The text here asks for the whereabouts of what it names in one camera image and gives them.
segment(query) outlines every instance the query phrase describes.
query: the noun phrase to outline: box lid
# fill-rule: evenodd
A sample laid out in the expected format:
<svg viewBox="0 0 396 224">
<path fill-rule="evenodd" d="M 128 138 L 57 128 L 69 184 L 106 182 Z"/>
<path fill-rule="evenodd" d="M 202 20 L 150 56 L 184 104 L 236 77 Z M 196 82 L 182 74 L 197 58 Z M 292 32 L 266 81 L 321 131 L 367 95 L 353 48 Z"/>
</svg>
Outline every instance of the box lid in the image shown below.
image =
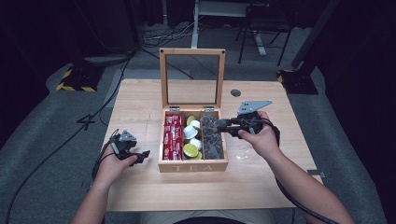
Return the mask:
<svg viewBox="0 0 396 224">
<path fill-rule="evenodd" d="M 216 67 L 216 71 L 213 69 L 210 71 L 194 57 L 204 58 L 208 63 L 212 63 Z M 210 71 L 211 75 L 209 77 L 201 76 L 198 72 L 191 76 L 188 72 L 184 72 L 183 69 L 192 69 L 191 64 L 193 63 L 191 62 Z M 175 106 L 196 109 L 205 106 L 220 108 L 224 62 L 225 49 L 160 49 L 163 108 Z M 169 68 L 184 73 L 184 77 L 189 79 L 171 77 Z"/>
</svg>

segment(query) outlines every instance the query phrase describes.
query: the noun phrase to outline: white cup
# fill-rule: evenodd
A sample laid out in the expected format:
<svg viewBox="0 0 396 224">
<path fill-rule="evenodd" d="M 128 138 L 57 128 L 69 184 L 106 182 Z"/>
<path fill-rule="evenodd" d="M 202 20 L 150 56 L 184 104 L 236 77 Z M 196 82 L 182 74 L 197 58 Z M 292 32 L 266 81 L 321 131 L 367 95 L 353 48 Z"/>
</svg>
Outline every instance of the white cup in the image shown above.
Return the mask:
<svg viewBox="0 0 396 224">
<path fill-rule="evenodd" d="M 199 120 L 192 120 L 190 122 L 190 126 L 192 126 L 195 129 L 199 130 L 201 128 L 201 122 Z"/>
<path fill-rule="evenodd" d="M 186 139 L 192 139 L 198 134 L 198 131 L 189 125 L 183 129 L 183 133 Z"/>
<path fill-rule="evenodd" d="M 201 148 L 202 148 L 202 143 L 201 143 L 201 141 L 198 140 L 198 139 L 196 139 L 196 138 L 192 138 L 192 139 L 190 140 L 190 144 L 195 145 L 195 146 L 198 148 L 198 150 L 201 150 Z"/>
</svg>

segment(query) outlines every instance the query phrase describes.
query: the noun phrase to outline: chair leg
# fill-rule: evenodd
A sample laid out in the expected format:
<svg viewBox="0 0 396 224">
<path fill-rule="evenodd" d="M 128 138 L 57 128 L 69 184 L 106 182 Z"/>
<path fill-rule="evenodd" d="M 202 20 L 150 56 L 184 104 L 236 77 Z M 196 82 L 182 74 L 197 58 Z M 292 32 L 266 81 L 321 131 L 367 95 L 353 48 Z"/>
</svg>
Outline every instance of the chair leg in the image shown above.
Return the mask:
<svg viewBox="0 0 396 224">
<path fill-rule="evenodd" d="M 238 60 L 238 63 L 241 63 L 241 60 L 242 60 L 242 52 L 244 51 L 245 39 L 246 39 L 246 37 L 247 37 L 247 32 L 248 32 L 248 28 L 245 27 L 245 29 L 244 29 L 244 37 L 242 38 L 241 52 L 239 52 L 239 60 Z"/>
<path fill-rule="evenodd" d="M 285 44 L 283 45 L 282 52 L 280 53 L 280 57 L 279 57 L 279 61 L 277 62 L 277 66 L 280 66 L 280 61 L 282 61 L 283 53 L 285 52 L 286 46 L 288 45 L 290 34 L 291 34 L 291 30 L 289 30 L 288 36 L 286 36 Z"/>
<path fill-rule="evenodd" d="M 235 41 L 237 41 L 238 40 L 238 38 L 239 38 L 239 35 L 241 34 L 241 32 L 242 32 L 242 29 L 243 29 L 244 27 L 241 27 L 241 29 L 239 29 L 239 32 L 238 32 L 238 35 L 236 36 L 236 39 L 235 39 Z"/>
<path fill-rule="evenodd" d="M 278 32 L 278 33 L 275 35 L 274 39 L 271 40 L 270 44 L 273 44 L 274 41 L 277 39 L 277 37 L 278 37 L 279 35 L 280 35 L 280 32 Z"/>
</svg>

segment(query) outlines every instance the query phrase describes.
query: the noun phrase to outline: chair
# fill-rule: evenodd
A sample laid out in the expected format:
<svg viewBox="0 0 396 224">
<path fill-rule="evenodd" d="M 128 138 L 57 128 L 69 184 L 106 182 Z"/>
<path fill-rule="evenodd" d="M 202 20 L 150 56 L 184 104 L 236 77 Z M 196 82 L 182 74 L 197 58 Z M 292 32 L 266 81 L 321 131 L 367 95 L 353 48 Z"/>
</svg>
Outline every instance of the chair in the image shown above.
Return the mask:
<svg viewBox="0 0 396 224">
<path fill-rule="evenodd" d="M 253 1 L 251 0 L 250 5 L 246 9 L 246 17 L 244 24 L 238 32 L 235 40 L 238 40 L 241 32 L 244 32 L 242 47 L 239 53 L 238 63 L 241 63 L 242 53 L 244 51 L 246 34 L 248 31 L 251 33 L 266 33 L 274 34 L 275 37 L 272 39 L 270 44 L 273 44 L 276 38 L 281 34 L 287 34 L 285 43 L 283 44 L 282 52 L 280 53 L 277 66 L 280 66 L 282 61 L 283 53 L 288 45 L 290 33 L 292 30 L 292 13 L 285 8 L 284 5 L 280 4 L 278 1 L 268 2 L 265 1 Z M 280 48 L 273 46 L 266 46 L 267 48 Z"/>
</svg>

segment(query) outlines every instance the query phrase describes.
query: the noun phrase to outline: black cable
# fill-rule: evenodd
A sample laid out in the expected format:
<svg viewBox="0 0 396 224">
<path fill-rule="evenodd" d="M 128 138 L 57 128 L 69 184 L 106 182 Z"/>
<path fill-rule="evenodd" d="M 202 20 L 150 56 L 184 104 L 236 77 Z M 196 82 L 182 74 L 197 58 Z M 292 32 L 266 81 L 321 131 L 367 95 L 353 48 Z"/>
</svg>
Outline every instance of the black cable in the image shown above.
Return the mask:
<svg viewBox="0 0 396 224">
<path fill-rule="evenodd" d="M 162 47 L 162 46 L 168 44 L 169 42 L 171 42 L 173 40 L 179 40 L 181 38 L 184 38 L 184 37 L 186 37 L 186 35 L 192 35 L 192 33 L 187 33 L 187 34 L 184 34 L 184 35 L 182 34 L 185 31 L 190 30 L 192 28 L 192 25 L 193 25 L 193 23 L 188 25 L 185 28 L 179 29 L 178 31 L 176 31 L 175 28 L 174 28 L 173 31 L 171 33 L 169 33 L 169 34 L 165 34 L 166 31 L 168 31 L 168 30 L 166 30 L 161 35 L 148 36 L 147 38 L 144 38 L 144 36 L 143 36 L 143 39 L 144 39 L 143 47 L 146 47 L 146 48 L 158 48 L 158 47 Z M 151 40 L 158 39 L 157 40 L 157 44 L 147 43 L 148 39 L 151 39 Z"/>
<path fill-rule="evenodd" d="M 200 64 L 206 71 L 208 71 L 209 73 L 211 73 L 212 75 L 214 75 L 215 77 L 217 77 L 218 75 L 214 72 L 212 72 L 209 68 L 205 67 L 200 61 L 198 61 L 198 59 L 192 57 L 191 55 L 189 55 L 191 58 L 193 58 L 196 62 L 198 62 L 198 64 Z"/>
<path fill-rule="evenodd" d="M 134 53 L 130 55 L 128 62 L 125 64 L 125 66 L 123 67 L 122 73 L 121 73 L 121 77 L 119 80 L 119 83 L 117 84 L 116 89 L 113 91 L 111 97 L 108 98 L 108 100 L 92 115 L 88 118 L 88 120 L 81 125 L 81 127 L 75 131 L 66 141 L 64 141 L 59 147 L 57 147 L 53 152 L 51 152 L 42 162 L 40 162 L 37 167 L 28 175 L 26 176 L 26 178 L 24 178 L 24 180 L 22 181 L 22 183 L 20 184 L 20 186 L 18 187 L 17 191 L 14 193 L 14 195 L 12 196 L 11 202 L 9 203 L 8 206 L 8 210 L 7 210 L 7 216 L 6 216 L 6 224 L 9 223 L 9 218 L 11 215 L 11 210 L 12 210 L 12 206 L 15 202 L 15 199 L 17 198 L 18 194 L 20 193 L 21 189 L 23 188 L 23 186 L 25 185 L 25 183 L 30 179 L 30 177 L 49 159 L 51 158 L 55 153 L 57 153 L 59 150 L 61 150 L 61 148 L 63 148 L 67 143 L 69 143 L 82 129 L 85 128 L 85 126 L 87 124 L 89 124 L 91 122 L 91 120 L 97 115 L 99 114 L 103 108 L 106 107 L 106 105 L 108 105 L 108 103 L 110 103 L 110 101 L 113 99 L 113 97 L 116 95 L 117 90 L 120 86 L 120 83 L 123 79 L 123 74 L 125 72 L 125 68 L 128 65 L 129 61 L 131 61 L 132 57 L 134 56 Z"/>
<path fill-rule="evenodd" d="M 114 154 L 116 154 L 116 153 L 112 152 L 112 153 L 110 153 L 110 154 L 105 155 L 105 156 L 99 161 L 99 165 L 100 165 L 100 163 L 102 163 L 102 161 L 103 161 L 106 157 L 111 156 L 111 155 L 114 155 Z"/>
<path fill-rule="evenodd" d="M 103 120 L 102 120 L 102 110 L 99 112 L 99 120 L 102 122 L 103 125 L 108 126 Z"/>
<path fill-rule="evenodd" d="M 124 64 L 126 61 L 128 61 L 128 58 L 129 58 L 129 54 L 126 54 L 124 58 L 107 60 L 104 62 L 92 62 L 87 59 L 85 59 L 85 61 L 87 61 L 88 63 L 90 63 L 92 66 L 95 66 L 95 67 L 108 67 L 108 66 L 119 64 L 119 63 Z"/>
<path fill-rule="evenodd" d="M 114 154 L 114 153 L 110 153 L 103 157 L 103 155 L 105 154 L 106 148 L 108 147 L 108 145 L 110 145 L 110 143 L 112 143 L 114 135 L 116 135 L 118 133 L 118 131 L 119 130 L 117 129 L 116 131 L 113 132 L 113 134 L 111 134 L 110 139 L 107 141 L 107 143 L 105 143 L 105 145 L 100 150 L 99 156 L 96 159 L 95 164 L 92 168 L 92 182 L 96 178 L 96 174 L 98 173 L 100 163 L 105 159 L 105 157 Z"/>
<path fill-rule="evenodd" d="M 120 48 L 109 48 L 108 46 L 105 45 L 105 43 L 103 43 L 103 41 L 99 38 L 99 36 L 96 34 L 96 32 L 93 30 L 92 26 L 90 25 L 90 23 L 88 22 L 87 17 L 84 15 L 84 12 L 82 11 L 81 7 L 79 6 L 79 4 L 76 2 L 76 0 L 73 0 L 74 4 L 76 5 L 79 13 L 81 14 L 82 18 L 84 19 L 85 23 L 87 24 L 88 28 L 90 28 L 91 33 L 93 34 L 93 36 L 96 38 L 97 41 L 99 41 L 99 43 L 102 45 L 102 47 L 104 47 L 105 49 L 108 49 L 109 51 L 113 52 L 113 53 L 130 53 L 129 51 L 116 51 L 114 49 L 120 49 Z"/>
<path fill-rule="evenodd" d="M 296 209 L 291 209 L 291 224 L 294 224 L 294 219 L 296 218 Z"/>
<path fill-rule="evenodd" d="M 319 215 L 318 213 L 306 208 L 305 206 L 303 206 L 302 204 L 300 204 L 299 202 L 297 202 L 291 195 L 289 195 L 289 193 L 285 190 L 285 188 L 283 188 L 283 186 L 280 184 L 280 182 L 276 179 L 276 183 L 279 186 L 280 191 L 282 191 L 282 193 L 285 195 L 285 197 L 294 205 L 296 205 L 298 208 L 300 208 L 301 210 L 303 210 L 304 212 L 306 212 L 308 215 L 317 218 L 318 220 L 328 223 L 328 224 L 338 224 L 338 222 L 333 221 L 327 217 L 324 217 L 322 215 Z"/>
<path fill-rule="evenodd" d="M 145 31 L 142 34 L 142 37 L 144 38 L 144 40 L 148 41 L 148 40 L 154 40 L 154 39 L 161 39 L 161 38 L 173 38 L 175 36 L 179 36 L 179 35 L 183 35 L 183 33 L 185 31 L 187 31 L 189 28 L 189 26 L 185 27 L 185 28 L 179 28 L 176 29 L 174 28 L 170 33 L 167 33 L 168 31 L 170 31 L 170 29 L 164 29 L 165 31 L 162 34 L 158 34 L 156 32 L 156 30 L 148 30 Z"/>
<path fill-rule="evenodd" d="M 160 57 L 158 57 L 157 55 L 155 55 L 155 54 L 153 54 L 153 53 L 151 53 L 150 51 L 148 51 L 148 50 L 146 50 L 146 49 L 143 49 L 143 48 L 141 48 L 143 51 L 145 51 L 147 54 L 149 54 L 149 55 L 151 55 L 151 56 L 153 56 L 153 57 L 155 57 L 155 58 L 157 58 L 157 59 L 160 59 Z M 178 67 L 176 67 L 176 66 L 174 66 L 174 65 L 172 65 L 172 64 L 170 64 L 170 63 L 167 63 L 167 64 L 169 64 L 171 67 L 173 67 L 173 68 L 176 68 L 176 70 L 178 70 L 179 72 L 181 72 L 181 73 L 183 73 L 184 75 L 186 75 L 187 77 L 189 77 L 190 79 L 194 79 L 192 76 L 190 76 L 189 74 L 187 74 L 186 72 L 184 72 L 183 70 L 181 70 L 180 68 L 178 68 Z"/>
</svg>

